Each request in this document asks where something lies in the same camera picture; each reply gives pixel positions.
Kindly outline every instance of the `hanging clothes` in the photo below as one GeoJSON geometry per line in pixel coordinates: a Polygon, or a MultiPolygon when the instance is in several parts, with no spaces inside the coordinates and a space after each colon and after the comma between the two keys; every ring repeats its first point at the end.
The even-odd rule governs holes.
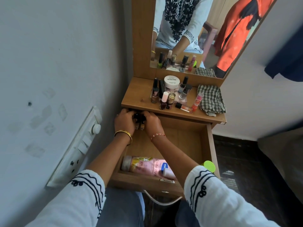
{"type": "Polygon", "coordinates": [[[283,46],[264,71],[274,78],[281,73],[285,78],[303,82],[303,26],[283,46]]]}
{"type": "Polygon", "coordinates": [[[262,18],[274,0],[239,0],[229,10],[214,43],[219,56],[217,68],[226,72],[233,63],[252,26],[262,18]]]}

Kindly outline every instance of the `hand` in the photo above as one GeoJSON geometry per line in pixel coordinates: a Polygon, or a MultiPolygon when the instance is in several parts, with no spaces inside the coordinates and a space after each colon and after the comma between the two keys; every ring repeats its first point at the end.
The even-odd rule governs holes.
{"type": "Polygon", "coordinates": [[[127,131],[131,135],[133,135],[134,122],[132,117],[135,113],[136,113],[135,111],[128,112],[126,109],[122,109],[120,114],[118,114],[117,117],[115,118],[115,132],[122,130],[122,131],[127,131]]]}
{"type": "Polygon", "coordinates": [[[145,131],[149,138],[151,138],[156,133],[164,134],[161,121],[153,112],[149,113],[148,111],[144,111],[143,114],[146,117],[145,131]]]}
{"type": "Polygon", "coordinates": [[[155,56],[156,56],[156,54],[151,52],[151,61],[154,61],[155,56]]]}

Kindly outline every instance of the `wooden shelf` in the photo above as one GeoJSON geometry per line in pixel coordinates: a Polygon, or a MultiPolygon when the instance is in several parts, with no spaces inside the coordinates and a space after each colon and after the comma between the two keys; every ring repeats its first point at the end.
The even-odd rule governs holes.
{"type": "MultiPolygon", "coordinates": [[[[152,103],[150,99],[153,80],[133,77],[127,91],[122,100],[122,107],[133,108],[137,110],[148,110],[150,112],[177,116],[187,119],[194,119],[210,123],[225,124],[226,119],[224,114],[217,114],[216,117],[208,116],[199,108],[194,113],[182,111],[175,106],[171,110],[160,110],[158,103],[152,103]]],[[[187,104],[191,106],[197,96],[197,88],[193,87],[187,96],[187,104]]]]}

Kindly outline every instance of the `white wall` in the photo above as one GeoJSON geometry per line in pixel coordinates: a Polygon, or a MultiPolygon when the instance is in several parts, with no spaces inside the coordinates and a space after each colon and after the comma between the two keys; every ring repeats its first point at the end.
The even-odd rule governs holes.
{"type": "Polygon", "coordinates": [[[93,105],[103,117],[93,155],[112,139],[127,89],[123,3],[0,0],[0,32],[0,226],[18,227],[58,193],[44,186],[93,105]],[[51,115],[33,129],[48,105],[51,115]],[[25,151],[30,143],[44,149],[39,157],[25,151]]]}
{"type": "Polygon", "coordinates": [[[221,86],[227,124],[215,126],[214,134],[257,140],[303,119],[303,83],[264,72],[303,24],[302,6],[303,0],[277,0],[221,86]]]}

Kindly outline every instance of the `open drawer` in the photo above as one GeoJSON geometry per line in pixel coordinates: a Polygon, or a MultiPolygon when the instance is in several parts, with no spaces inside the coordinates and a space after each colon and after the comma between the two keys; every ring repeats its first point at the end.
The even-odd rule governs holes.
{"type": "MultiPolygon", "coordinates": [[[[198,164],[206,160],[212,161],[216,166],[214,174],[220,178],[210,123],[172,118],[164,115],[158,115],[158,117],[161,120],[167,138],[173,144],[198,164]]],[[[135,191],[147,190],[154,194],[161,193],[163,196],[184,196],[183,188],[178,181],[161,180],[157,177],[121,170],[125,155],[163,159],[145,131],[135,130],[132,138],[133,142],[124,150],[112,174],[109,185],[135,191]]]]}

